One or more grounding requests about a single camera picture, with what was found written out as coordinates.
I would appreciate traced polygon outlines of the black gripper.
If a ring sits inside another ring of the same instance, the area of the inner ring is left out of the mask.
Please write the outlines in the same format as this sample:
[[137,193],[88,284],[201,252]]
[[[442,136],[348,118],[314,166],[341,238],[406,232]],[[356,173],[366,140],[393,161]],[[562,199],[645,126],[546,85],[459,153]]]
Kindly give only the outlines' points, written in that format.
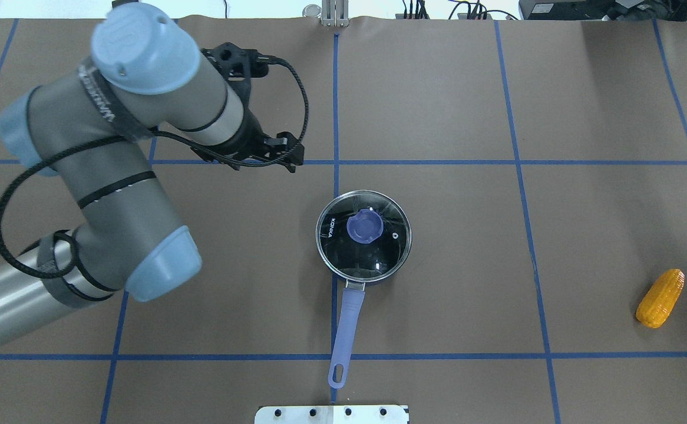
[[297,171],[297,161],[304,160],[304,145],[291,132],[266,136],[259,121],[248,107],[238,132],[220,148],[221,164],[232,168],[282,166],[290,173]]

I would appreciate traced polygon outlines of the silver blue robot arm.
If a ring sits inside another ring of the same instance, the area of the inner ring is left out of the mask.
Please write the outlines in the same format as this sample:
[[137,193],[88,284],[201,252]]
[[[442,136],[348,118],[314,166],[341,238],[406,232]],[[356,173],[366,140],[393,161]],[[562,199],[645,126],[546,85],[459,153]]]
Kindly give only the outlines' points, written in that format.
[[[303,164],[303,136],[267,135],[249,108],[251,81],[271,65],[289,70],[308,105],[287,60],[230,42],[200,48],[160,8],[115,1],[74,72],[2,111],[2,143],[25,169],[0,196],[0,347],[117,292],[153,300],[200,271],[190,229],[139,142],[169,138],[236,171]],[[16,255],[6,210],[40,174],[61,177],[84,221]]]

